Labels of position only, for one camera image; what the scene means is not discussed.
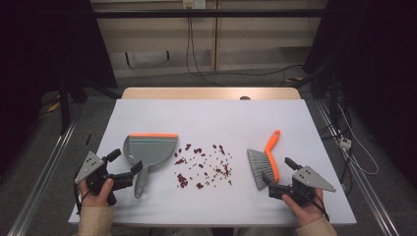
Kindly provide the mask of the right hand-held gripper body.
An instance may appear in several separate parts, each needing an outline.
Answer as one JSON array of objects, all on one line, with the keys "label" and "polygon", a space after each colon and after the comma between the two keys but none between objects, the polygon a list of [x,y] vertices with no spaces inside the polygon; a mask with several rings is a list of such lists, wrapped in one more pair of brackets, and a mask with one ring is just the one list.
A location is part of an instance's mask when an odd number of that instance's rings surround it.
[{"label": "right hand-held gripper body", "polygon": [[281,200],[282,196],[286,195],[298,206],[305,207],[314,200],[317,189],[332,193],[336,192],[334,186],[312,167],[304,166],[299,167],[292,175],[291,184],[270,183],[268,185],[268,196]]}]

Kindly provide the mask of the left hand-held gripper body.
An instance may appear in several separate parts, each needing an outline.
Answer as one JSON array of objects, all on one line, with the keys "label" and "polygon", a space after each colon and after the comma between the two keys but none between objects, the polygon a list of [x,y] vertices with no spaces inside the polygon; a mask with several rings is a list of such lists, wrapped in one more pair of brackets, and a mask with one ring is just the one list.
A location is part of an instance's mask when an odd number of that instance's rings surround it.
[{"label": "left hand-held gripper body", "polygon": [[92,183],[89,189],[93,192],[99,193],[101,186],[99,182],[104,183],[102,176],[107,175],[107,159],[99,157],[94,152],[90,151],[78,171],[74,183],[78,185],[82,180]]}]

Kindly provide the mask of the orange hand brush grey bristles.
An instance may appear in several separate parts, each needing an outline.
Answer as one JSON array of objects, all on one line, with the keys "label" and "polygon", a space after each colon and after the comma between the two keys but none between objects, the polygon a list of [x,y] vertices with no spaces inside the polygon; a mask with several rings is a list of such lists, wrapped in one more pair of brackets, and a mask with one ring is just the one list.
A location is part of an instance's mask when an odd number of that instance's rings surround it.
[{"label": "orange hand brush grey bristles", "polygon": [[279,130],[275,130],[270,136],[263,151],[247,149],[251,171],[259,191],[267,186],[262,180],[263,172],[265,172],[272,180],[271,183],[277,183],[279,181],[279,171],[272,155],[272,149],[280,138],[280,134],[281,132]]}]

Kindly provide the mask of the grey dustpan with orange edge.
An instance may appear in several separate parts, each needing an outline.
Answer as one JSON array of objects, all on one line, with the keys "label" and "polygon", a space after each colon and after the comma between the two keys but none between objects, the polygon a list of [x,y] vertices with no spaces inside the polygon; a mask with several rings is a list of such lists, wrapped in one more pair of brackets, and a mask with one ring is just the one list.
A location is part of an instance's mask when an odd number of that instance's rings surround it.
[{"label": "grey dustpan with orange edge", "polygon": [[126,159],[133,165],[139,161],[143,169],[138,173],[135,184],[135,198],[139,199],[144,193],[148,180],[149,168],[165,161],[177,146],[177,134],[130,134],[123,145]]}]

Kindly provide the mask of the red beans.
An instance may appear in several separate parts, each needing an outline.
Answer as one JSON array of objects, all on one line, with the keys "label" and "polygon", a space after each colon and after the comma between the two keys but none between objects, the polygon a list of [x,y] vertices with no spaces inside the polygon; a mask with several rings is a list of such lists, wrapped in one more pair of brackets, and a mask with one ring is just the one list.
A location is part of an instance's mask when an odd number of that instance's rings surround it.
[{"label": "red beans", "polygon": [[232,154],[223,145],[185,144],[174,151],[174,176],[181,189],[198,190],[232,185]]}]

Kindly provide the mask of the person's right hand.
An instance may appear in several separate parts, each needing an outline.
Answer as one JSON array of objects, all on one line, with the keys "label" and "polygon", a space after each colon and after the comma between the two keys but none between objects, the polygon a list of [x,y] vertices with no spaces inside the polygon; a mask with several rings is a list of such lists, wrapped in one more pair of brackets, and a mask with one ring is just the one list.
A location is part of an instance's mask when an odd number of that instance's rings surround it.
[{"label": "person's right hand", "polygon": [[283,195],[282,200],[296,216],[299,226],[305,226],[324,217],[323,212],[314,204],[300,207],[287,195]]}]

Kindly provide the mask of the person's left hand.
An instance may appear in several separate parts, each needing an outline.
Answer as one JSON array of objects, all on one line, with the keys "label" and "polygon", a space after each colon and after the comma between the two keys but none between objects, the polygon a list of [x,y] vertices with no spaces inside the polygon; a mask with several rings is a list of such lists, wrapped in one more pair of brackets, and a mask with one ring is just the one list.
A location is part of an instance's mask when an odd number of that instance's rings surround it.
[{"label": "person's left hand", "polygon": [[80,182],[80,193],[82,196],[82,206],[83,207],[107,207],[107,197],[109,196],[110,192],[112,191],[113,187],[113,180],[107,179],[99,194],[93,195],[89,190],[89,187],[85,180]]}]

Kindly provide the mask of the black metal stand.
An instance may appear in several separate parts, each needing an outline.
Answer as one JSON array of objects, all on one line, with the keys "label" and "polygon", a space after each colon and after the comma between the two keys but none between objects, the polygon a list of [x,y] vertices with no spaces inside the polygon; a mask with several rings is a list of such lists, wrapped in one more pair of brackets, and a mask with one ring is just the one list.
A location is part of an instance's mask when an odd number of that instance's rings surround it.
[{"label": "black metal stand", "polygon": [[59,100],[61,106],[61,135],[64,135],[71,124],[69,98],[71,96],[76,103],[85,103],[88,99],[80,78],[62,77],[58,81]]}]

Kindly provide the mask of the white table cover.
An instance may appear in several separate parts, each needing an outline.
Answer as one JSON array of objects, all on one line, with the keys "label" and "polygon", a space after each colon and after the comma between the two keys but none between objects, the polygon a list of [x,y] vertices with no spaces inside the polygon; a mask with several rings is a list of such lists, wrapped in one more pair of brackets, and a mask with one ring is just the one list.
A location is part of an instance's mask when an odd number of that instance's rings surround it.
[{"label": "white table cover", "polygon": [[280,183],[291,181],[284,159],[309,165],[329,181],[335,193],[324,201],[334,225],[356,218],[346,199],[322,140],[302,99],[295,100],[157,100],[117,101],[98,148],[106,155],[121,148],[132,133],[174,133],[177,149],[185,144],[223,145],[233,160],[232,185],[198,190],[176,186],[174,156],[149,170],[141,198],[133,189],[116,194],[114,222],[129,226],[245,227],[293,226],[293,213],[268,191],[258,190],[247,149],[263,150],[275,130],[281,136],[272,150]]}]

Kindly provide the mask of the wooden table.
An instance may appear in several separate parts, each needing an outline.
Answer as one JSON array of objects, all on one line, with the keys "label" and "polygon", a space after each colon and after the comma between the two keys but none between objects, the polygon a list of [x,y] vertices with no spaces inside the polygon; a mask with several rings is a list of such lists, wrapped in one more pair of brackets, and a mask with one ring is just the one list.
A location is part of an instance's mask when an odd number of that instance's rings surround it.
[{"label": "wooden table", "polygon": [[126,88],[123,99],[300,99],[296,88]]}]

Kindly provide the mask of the black curtain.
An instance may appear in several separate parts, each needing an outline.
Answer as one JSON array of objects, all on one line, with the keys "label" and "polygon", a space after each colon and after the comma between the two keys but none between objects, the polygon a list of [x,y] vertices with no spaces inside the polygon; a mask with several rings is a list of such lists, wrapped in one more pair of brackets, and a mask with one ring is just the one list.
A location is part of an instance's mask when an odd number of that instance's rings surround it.
[{"label": "black curtain", "polygon": [[0,173],[15,162],[42,96],[117,83],[90,0],[0,0]]},{"label": "black curtain", "polygon": [[417,0],[328,0],[304,71],[334,72],[399,172],[417,188]]}]

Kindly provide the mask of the black horizontal bar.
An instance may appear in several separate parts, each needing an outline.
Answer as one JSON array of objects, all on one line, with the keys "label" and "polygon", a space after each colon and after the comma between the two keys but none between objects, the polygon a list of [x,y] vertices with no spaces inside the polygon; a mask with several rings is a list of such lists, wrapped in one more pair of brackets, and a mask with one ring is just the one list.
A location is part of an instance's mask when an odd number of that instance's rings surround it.
[{"label": "black horizontal bar", "polygon": [[138,11],[95,11],[98,19],[128,18],[310,18],[329,14],[324,9],[284,10],[138,10]]}]

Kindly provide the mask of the aluminium floor rail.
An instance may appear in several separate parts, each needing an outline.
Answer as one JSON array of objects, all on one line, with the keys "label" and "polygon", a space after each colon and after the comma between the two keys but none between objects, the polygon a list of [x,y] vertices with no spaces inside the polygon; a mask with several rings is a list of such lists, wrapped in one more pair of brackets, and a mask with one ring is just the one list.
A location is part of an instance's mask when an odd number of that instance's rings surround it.
[{"label": "aluminium floor rail", "polygon": [[23,204],[7,236],[26,236],[44,193],[52,179],[53,174],[55,173],[58,163],[63,156],[68,142],[71,140],[76,124],[76,121],[72,121],[64,132],[58,137],[54,149],[49,154],[42,172],[37,178],[30,195]]},{"label": "aluminium floor rail", "polygon": [[[316,102],[317,107],[328,125],[329,132],[335,135],[341,135],[341,131],[336,128],[333,123],[330,121],[329,109],[323,101]],[[367,205],[370,208],[375,220],[379,224],[380,228],[383,231],[385,236],[400,236],[399,231],[397,230],[392,218],[390,217],[387,208],[384,206],[380,197],[377,195],[376,191],[372,187],[371,183],[368,180],[369,174],[359,168],[357,159],[354,154],[349,154],[348,151],[339,145],[339,139],[334,137],[335,144],[337,148],[341,151],[344,161],[347,163],[349,170],[351,171],[353,179],[356,181],[356,184],[361,191]]]}]

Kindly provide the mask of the white wall socket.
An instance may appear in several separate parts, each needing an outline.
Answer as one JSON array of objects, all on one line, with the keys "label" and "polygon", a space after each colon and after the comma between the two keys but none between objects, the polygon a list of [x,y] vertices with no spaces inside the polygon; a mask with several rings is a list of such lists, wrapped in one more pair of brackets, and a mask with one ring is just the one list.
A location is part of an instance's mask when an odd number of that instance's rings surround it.
[{"label": "white wall socket", "polygon": [[184,9],[202,10],[207,7],[206,0],[183,0]]}]

